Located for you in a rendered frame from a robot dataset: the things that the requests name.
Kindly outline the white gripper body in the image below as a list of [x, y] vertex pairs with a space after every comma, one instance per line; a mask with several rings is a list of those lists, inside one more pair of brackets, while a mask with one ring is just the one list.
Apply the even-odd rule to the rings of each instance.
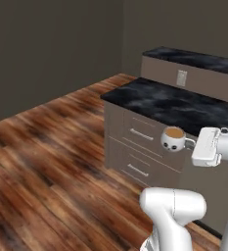
[[220, 129], [203, 127], [198, 136], [192, 154], [192, 163], [196, 167], [216, 167], [220, 164], [221, 155], [217, 152]]

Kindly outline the white mug with coffee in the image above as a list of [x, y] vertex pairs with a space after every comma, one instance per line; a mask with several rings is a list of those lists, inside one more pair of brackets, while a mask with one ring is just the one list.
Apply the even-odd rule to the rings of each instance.
[[160, 143], [162, 147], [171, 152], [181, 151], [185, 147], [186, 134], [176, 126], [168, 126], [164, 129]]

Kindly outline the grey counter cabinet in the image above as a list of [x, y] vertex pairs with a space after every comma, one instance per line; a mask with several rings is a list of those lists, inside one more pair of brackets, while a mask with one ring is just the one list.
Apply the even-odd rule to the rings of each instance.
[[[185, 86], [176, 84], [178, 71], [186, 71]], [[204, 126], [228, 128], [228, 58], [158, 47], [142, 55], [140, 77], [103, 95], [105, 165], [109, 138], [150, 155], [122, 137], [123, 115], [128, 110], [167, 126], [179, 126], [196, 140]], [[180, 173], [176, 188], [199, 192], [207, 211], [201, 226], [222, 233], [228, 220], [228, 162], [216, 168], [198, 168], [192, 152], [183, 149], [184, 163], [169, 166]]]

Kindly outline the grey drawer front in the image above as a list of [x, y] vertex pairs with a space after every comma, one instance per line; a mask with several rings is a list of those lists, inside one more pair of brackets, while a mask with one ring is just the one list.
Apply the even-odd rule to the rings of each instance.
[[[130, 176], [143, 186], [170, 188], [178, 186], [179, 172], [113, 138], [109, 138], [109, 153], [106, 155], [106, 161], [110, 168]], [[148, 173], [149, 176], [142, 176], [129, 169], [128, 164]]]
[[[139, 135], [131, 133], [129, 130], [142, 132], [154, 138], [153, 141], [147, 140]], [[176, 164], [182, 165], [184, 163], [184, 152], [172, 153], [166, 151], [160, 144], [160, 137], [165, 129], [165, 125], [151, 120], [134, 112], [125, 110], [123, 115], [122, 137], [126, 140], [140, 146], [150, 155], [157, 156], [164, 163], [169, 166]]]

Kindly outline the white wall socket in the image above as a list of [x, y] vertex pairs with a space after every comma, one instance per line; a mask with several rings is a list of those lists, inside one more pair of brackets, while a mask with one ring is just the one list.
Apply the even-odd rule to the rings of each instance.
[[176, 84], [179, 86], [185, 86], [186, 85], [186, 79], [187, 79], [187, 72], [179, 70], [177, 74], [177, 81]]

